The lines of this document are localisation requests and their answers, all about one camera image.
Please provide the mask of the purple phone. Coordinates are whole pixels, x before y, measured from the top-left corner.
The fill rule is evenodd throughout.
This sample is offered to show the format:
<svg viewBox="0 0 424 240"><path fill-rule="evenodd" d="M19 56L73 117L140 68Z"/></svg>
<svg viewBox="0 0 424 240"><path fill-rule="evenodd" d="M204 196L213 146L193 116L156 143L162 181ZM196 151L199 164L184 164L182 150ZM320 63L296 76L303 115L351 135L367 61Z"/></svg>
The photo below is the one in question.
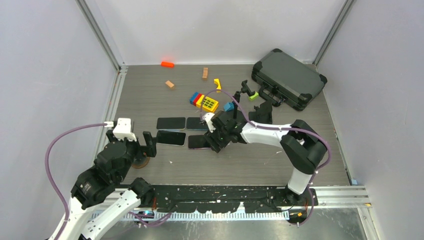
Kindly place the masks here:
<svg viewBox="0 0 424 240"><path fill-rule="evenodd" d="M210 149L211 145L207 142L204 135L190 135L188 136L188 149L202 150Z"/></svg>

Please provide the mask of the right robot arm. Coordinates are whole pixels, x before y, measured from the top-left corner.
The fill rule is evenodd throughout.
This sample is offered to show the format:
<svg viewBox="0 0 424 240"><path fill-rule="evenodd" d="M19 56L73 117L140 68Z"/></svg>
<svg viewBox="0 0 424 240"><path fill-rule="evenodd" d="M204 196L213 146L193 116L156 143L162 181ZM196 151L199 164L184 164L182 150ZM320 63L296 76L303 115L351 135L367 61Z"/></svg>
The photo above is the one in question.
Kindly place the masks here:
<svg viewBox="0 0 424 240"><path fill-rule="evenodd" d="M264 144L282 149L293 166L285 186L285 200L290 205L303 201L320 162L330 154L330 147L305 121L275 125L234 118L230 112L206 113L200 118L207 126L205 140L216 153L230 142Z"/></svg>

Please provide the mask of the silver phone black screen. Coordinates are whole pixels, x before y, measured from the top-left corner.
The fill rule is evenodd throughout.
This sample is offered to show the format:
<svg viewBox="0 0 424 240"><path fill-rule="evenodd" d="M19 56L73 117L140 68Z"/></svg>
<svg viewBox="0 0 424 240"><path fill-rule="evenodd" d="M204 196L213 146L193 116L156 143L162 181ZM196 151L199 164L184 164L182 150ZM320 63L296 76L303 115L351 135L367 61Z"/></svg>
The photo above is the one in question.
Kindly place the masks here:
<svg viewBox="0 0 424 240"><path fill-rule="evenodd" d="M185 117L159 117L156 122L157 130L184 130L185 128Z"/></svg>

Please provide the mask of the teal-edged phone black screen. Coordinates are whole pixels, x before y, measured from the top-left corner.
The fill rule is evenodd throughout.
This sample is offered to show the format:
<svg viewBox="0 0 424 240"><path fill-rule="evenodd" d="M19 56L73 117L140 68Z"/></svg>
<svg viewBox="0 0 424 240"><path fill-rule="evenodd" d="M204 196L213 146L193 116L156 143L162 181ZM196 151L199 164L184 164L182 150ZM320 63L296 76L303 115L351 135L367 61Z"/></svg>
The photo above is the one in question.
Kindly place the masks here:
<svg viewBox="0 0 424 240"><path fill-rule="evenodd" d="M186 119L186 129L191 131L208 131L208 125L200 117L188 117Z"/></svg>

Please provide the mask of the white-edged phone black screen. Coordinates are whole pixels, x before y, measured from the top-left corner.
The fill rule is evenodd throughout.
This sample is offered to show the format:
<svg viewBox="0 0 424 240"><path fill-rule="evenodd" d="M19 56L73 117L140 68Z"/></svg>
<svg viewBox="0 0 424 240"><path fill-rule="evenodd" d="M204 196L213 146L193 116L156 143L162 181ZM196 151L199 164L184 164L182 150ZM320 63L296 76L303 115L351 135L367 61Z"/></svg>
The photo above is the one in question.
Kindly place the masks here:
<svg viewBox="0 0 424 240"><path fill-rule="evenodd" d="M159 130L156 141L158 144L182 147L185 145L186 136L184 132Z"/></svg>

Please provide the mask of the black round-base pole stand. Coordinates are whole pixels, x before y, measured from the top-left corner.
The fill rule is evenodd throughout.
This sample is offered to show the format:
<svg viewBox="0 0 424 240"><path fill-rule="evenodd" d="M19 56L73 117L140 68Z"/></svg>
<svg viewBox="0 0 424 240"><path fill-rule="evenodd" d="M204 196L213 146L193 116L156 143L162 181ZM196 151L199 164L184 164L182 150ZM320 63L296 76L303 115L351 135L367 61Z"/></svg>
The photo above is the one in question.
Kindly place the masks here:
<svg viewBox="0 0 424 240"><path fill-rule="evenodd" d="M241 88L240 90L237 90L234 95L233 95L233 105L234 105L234 109L233 109L233 119L237 120L238 119L238 113L239 111L242 113L243 115L243 110L240 104L240 100L241 100L241 95L242 94L247 94L249 97L253 96L256 94L256 92L254 90L251 90L250 87L248 86L248 80L243 80L241 82Z"/></svg>

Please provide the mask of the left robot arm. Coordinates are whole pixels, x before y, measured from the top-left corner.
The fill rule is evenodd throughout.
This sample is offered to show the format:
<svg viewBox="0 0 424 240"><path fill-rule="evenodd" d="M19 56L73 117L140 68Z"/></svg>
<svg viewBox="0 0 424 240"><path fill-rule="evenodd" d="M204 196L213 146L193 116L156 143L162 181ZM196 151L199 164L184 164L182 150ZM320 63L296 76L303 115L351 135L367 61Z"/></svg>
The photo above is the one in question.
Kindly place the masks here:
<svg viewBox="0 0 424 240"><path fill-rule="evenodd" d="M106 137L109 142L97 154L93 166L77 177L62 222L50 237L52 240L99 240L129 211L153 202L153 187L138 177L118 200L90 219L119 187L131 167L146 166L157 153L156 140L149 131L143 132L145 145L140 145L138 138L130 139L128 134L119 139L112 130L106 132Z"/></svg>

